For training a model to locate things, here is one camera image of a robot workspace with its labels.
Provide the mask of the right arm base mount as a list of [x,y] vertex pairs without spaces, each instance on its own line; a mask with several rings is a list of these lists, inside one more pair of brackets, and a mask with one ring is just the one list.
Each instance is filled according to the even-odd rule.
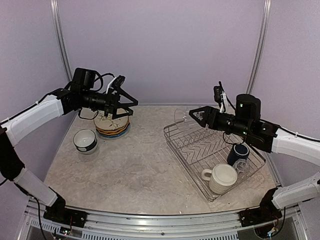
[[238,213],[242,227],[259,225],[266,222],[279,220],[282,218],[282,213],[278,209],[269,208],[246,208]]

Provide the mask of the pale green ribbed bowl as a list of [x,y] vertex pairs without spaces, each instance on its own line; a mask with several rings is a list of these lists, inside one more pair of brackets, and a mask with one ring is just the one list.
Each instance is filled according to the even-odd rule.
[[96,147],[89,150],[86,148],[78,148],[77,152],[82,155],[91,155],[96,151],[96,149],[97,149]]

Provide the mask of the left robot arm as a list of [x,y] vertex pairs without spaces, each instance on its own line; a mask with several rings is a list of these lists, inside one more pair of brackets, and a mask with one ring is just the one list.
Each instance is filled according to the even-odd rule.
[[0,173],[26,194],[41,201],[47,212],[63,223],[70,218],[66,201],[25,167],[15,146],[46,123],[72,111],[87,108],[102,111],[113,119],[133,115],[138,100],[122,89],[125,77],[114,77],[105,93],[94,90],[103,76],[96,70],[76,68],[72,80],[64,87],[47,93],[39,101],[0,123]]

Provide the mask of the blue polka dot plate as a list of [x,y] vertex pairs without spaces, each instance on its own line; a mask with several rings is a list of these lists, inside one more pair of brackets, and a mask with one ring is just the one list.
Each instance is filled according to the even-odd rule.
[[96,131],[96,133],[102,138],[116,139],[116,138],[119,138],[119,137],[125,135],[127,132],[129,132],[130,128],[131,128],[131,126],[129,125],[125,130],[123,130],[122,132],[120,132],[118,134],[114,134],[114,135],[106,135],[106,134],[99,133],[98,131]]

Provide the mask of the yellow polka dot plate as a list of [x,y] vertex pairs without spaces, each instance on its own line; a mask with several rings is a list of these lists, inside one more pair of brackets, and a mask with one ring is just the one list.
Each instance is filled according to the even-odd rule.
[[122,132],[124,129],[126,129],[128,126],[130,125],[130,122],[127,122],[124,126],[120,127],[120,128],[117,128],[117,129],[102,129],[102,128],[99,128],[99,127],[95,127],[99,132],[102,132],[102,133],[107,133],[107,134],[112,134],[112,133],[116,133],[116,132]]
[[103,130],[100,128],[96,128],[96,131],[103,136],[111,137],[111,136],[116,136],[116,135],[120,135],[120,134],[124,133],[128,129],[129,126],[130,126],[130,124],[128,124],[122,128],[115,129],[115,130]]

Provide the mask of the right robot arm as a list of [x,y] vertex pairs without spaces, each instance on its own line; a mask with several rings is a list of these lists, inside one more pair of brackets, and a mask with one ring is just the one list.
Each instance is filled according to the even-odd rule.
[[[320,141],[262,120],[261,101],[253,95],[239,94],[234,114],[220,112],[211,106],[190,110],[188,114],[201,127],[242,137],[246,144],[258,150],[291,156],[317,166],[320,164]],[[260,222],[266,222],[276,210],[319,196],[320,173],[316,172],[305,180],[269,190],[255,216]]]

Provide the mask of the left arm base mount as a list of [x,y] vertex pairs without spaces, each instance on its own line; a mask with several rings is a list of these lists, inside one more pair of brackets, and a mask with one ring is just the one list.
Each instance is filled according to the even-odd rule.
[[87,216],[87,212],[67,208],[62,203],[46,206],[43,214],[46,220],[78,228],[84,228]]

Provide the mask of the dark blue cup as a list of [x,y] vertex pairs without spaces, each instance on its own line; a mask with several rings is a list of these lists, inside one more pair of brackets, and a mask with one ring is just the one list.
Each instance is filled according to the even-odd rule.
[[237,160],[240,160],[240,159],[247,160],[249,154],[250,154],[250,150],[246,145],[233,144],[227,156],[227,163],[233,166]]

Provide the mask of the clear glass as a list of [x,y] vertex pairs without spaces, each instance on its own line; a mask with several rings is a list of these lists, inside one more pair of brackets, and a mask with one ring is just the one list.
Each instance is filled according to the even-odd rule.
[[191,110],[198,108],[199,106],[179,106],[173,116],[176,127],[181,131],[198,127],[198,123],[189,115]]
[[238,174],[247,173],[250,169],[250,164],[246,159],[238,159],[232,166]]

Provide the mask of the teal and white bowl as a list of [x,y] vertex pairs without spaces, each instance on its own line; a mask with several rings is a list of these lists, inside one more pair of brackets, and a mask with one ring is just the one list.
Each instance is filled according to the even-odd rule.
[[72,141],[73,141],[73,144],[74,144],[76,150],[79,148],[85,148],[87,150],[90,150],[90,149],[96,148],[98,146],[97,136],[90,129],[79,130],[73,136]]

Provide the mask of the cream bird pattern plate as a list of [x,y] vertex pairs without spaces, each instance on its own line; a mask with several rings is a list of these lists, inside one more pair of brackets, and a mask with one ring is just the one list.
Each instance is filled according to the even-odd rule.
[[95,127],[103,130],[114,130],[123,127],[129,120],[129,117],[121,117],[118,119],[112,119],[112,115],[104,116],[103,111],[99,111],[97,117],[93,120]]

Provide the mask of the white ribbed mug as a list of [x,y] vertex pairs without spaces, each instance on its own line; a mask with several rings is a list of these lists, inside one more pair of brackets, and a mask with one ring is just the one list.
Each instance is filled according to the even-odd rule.
[[210,190],[222,195],[227,192],[238,180],[237,171],[226,163],[220,163],[213,169],[204,169],[201,172],[201,178],[208,182]]

